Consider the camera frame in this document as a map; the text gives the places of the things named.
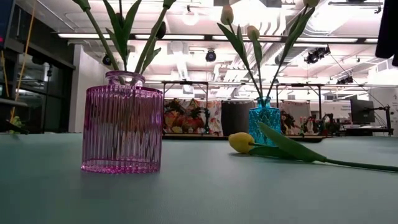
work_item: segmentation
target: light blue table surface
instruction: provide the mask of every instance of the light blue table surface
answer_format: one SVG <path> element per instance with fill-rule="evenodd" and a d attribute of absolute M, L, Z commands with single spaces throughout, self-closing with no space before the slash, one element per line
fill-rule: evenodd
<path fill-rule="evenodd" d="M 80 170 L 81 134 L 0 135 L 0 223 L 398 223 L 398 174 L 163 141 L 156 174 Z M 398 166 L 397 138 L 334 138 L 330 159 Z"/>

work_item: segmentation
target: wall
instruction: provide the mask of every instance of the wall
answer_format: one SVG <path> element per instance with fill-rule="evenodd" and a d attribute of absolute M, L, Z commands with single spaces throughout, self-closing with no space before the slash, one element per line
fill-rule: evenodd
<path fill-rule="evenodd" d="M 393 112 L 394 114 L 391 114 L 391 128 L 394 128 L 394 137 L 398 137 L 398 88 L 374 88 L 370 90 L 370 94 L 369 94 L 369 100 L 373 101 L 373 106 L 375 108 L 382 106 L 380 103 L 382 103 L 384 106 L 389 105 L 390 108 L 390 112 Z M 385 111 L 375 111 L 376 114 L 379 115 L 380 118 L 382 118 L 384 120 L 384 122 L 386 122 L 386 112 Z M 383 123 L 381 122 L 381 124 L 379 124 L 379 122 L 376 119 L 376 123 L 372 124 L 372 125 L 383 125 Z M 387 133 L 374 133 L 373 135 L 377 135 L 377 136 L 383 136 L 386 135 Z"/>
<path fill-rule="evenodd" d="M 70 98 L 69 132 L 83 132 L 86 90 L 93 86 L 105 85 L 105 73 L 109 70 L 83 50 L 75 46 L 73 64 L 76 66 L 72 77 Z"/>

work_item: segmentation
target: tulip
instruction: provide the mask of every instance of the tulip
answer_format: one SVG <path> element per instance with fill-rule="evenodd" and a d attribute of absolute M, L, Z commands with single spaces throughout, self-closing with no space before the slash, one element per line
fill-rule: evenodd
<path fill-rule="evenodd" d="M 309 7 L 316 7 L 319 3 L 319 0 L 304 0 L 304 5 L 308 5 Z"/>
<path fill-rule="evenodd" d="M 251 41 L 257 40 L 260 37 L 260 32 L 254 26 L 248 26 L 248 37 Z"/>
<path fill-rule="evenodd" d="M 234 11 L 232 10 L 232 7 L 230 5 L 226 5 L 223 7 L 220 21 L 224 25 L 230 25 L 234 21 Z"/>
<path fill-rule="evenodd" d="M 248 133 L 236 133 L 228 137 L 229 145 L 240 153 L 248 153 L 253 148 L 254 138 Z"/>

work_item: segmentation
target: camera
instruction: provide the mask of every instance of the camera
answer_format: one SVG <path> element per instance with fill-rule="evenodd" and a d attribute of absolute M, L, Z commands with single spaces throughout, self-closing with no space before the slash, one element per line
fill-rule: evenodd
<path fill-rule="evenodd" d="M 206 61 L 207 62 L 214 62 L 215 60 L 216 60 L 216 53 L 214 52 L 214 50 L 207 51 Z"/>
<path fill-rule="evenodd" d="M 104 65 L 108 65 L 108 66 L 112 64 L 111 59 L 109 58 L 109 56 L 107 54 L 105 54 L 104 58 L 102 59 L 102 63 Z"/>

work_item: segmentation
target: ceiling duct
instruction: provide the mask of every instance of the ceiling duct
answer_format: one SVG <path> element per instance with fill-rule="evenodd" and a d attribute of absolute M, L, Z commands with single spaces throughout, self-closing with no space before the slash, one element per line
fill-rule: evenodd
<path fill-rule="evenodd" d="M 167 44 L 167 54 L 175 55 L 178 75 L 181 80 L 189 81 L 188 68 L 185 56 L 188 55 L 188 44 L 181 41 L 173 41 Z M 193 86 L 184 85 L 183 94 L 193 94 Z"/>

